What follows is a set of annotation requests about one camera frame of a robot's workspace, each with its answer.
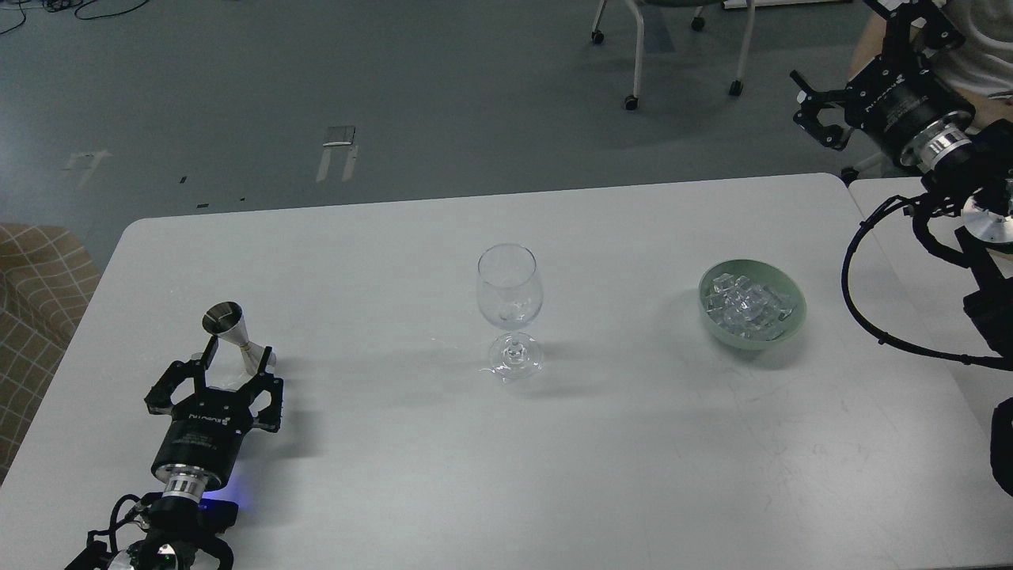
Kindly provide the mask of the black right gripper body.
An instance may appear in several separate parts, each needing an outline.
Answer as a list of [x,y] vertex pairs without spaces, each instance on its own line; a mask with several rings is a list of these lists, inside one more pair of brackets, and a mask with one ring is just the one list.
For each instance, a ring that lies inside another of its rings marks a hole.
[[939,79],[922,55],[887,65],[871,60],[845,90],[845,120],[864,132],[898,165],[934,167],[969,144],[973,106]]

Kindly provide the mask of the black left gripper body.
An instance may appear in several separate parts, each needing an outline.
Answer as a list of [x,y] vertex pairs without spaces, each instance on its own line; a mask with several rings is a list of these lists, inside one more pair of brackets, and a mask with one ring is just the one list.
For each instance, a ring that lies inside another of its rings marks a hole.
[[244,436],[252,429],[247,394],[207,387],[173,406],[171,421],[150,472],[167,482],[171,470],[187,466],[207,475],[208,488],[224,488]]

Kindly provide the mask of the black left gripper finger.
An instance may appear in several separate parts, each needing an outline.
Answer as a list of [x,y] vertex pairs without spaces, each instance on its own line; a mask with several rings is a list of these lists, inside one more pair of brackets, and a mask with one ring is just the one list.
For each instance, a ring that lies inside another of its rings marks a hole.
[[[269,433],[278,433],[281,429],[283,412],[283,379],[268,371],[269,367],[275,365],[271,364],[274,357],[274,348],[264,347],[263,356],[258,361],[256,370],[251,374],[249,381],[239,387],[236,396],[236,400],[251,417],[251,429]],[[267,405],[258,412],[251,412],[251,405],[256,403],[256,399],[262,393],[267,393],[269,396]]]
[[185,380],[193,381],[196,393],[207,387],[206,372],[212,365],[214,355],[218,350],[218,338],[210,336],[202,353],[188,361],[175,360],[160,378],[152,385],[144,397],[147,411],[151,415],[169,415],[173,411],[173,394]]

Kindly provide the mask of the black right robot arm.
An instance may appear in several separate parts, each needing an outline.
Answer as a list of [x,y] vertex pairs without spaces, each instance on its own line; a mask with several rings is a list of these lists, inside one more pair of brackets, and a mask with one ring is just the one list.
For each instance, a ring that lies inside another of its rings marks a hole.
[[[958,48],[965,37],[931,1],[868,6],[886,23],[882,50],[844,88],[815,90],[797,71],[795,123],[825,147],[842,150],[850,134],[868,134],[897,165],[919,167],[924,192],[894,196],[861,222],[845,253],[840,289],[850,314],[882,345],[931,358],[1009,371],[1012,281],[992,253],[1011,251],[1011,123],[996,120],[967,133],[975,107],[934,75],[926,48]],[[930,255],[973,273],[977,291],[963,310],[992,349],[991,356],[938,352],[875,327],[852,300],[850,267],[861,241],[879,221],[901,210]]]

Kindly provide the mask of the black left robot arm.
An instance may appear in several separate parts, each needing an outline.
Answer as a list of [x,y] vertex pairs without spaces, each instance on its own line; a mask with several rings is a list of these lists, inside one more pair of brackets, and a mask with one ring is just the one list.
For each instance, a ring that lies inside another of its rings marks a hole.
[[171,363],[144,398],[150,414],[170,419],[150,469],[164,488],[120,498],[108,526],[87,534],[69,568],[189,569],[200,553],[220,569],[233,567],[223,534],[234,526],[238,506],[206,493],[228,485],[249,431],[281,428],[283,380],[274,373],[272,349],[250,347],[252,368],[242,386],[209,386],[217,347],[213,336],[191,360]]

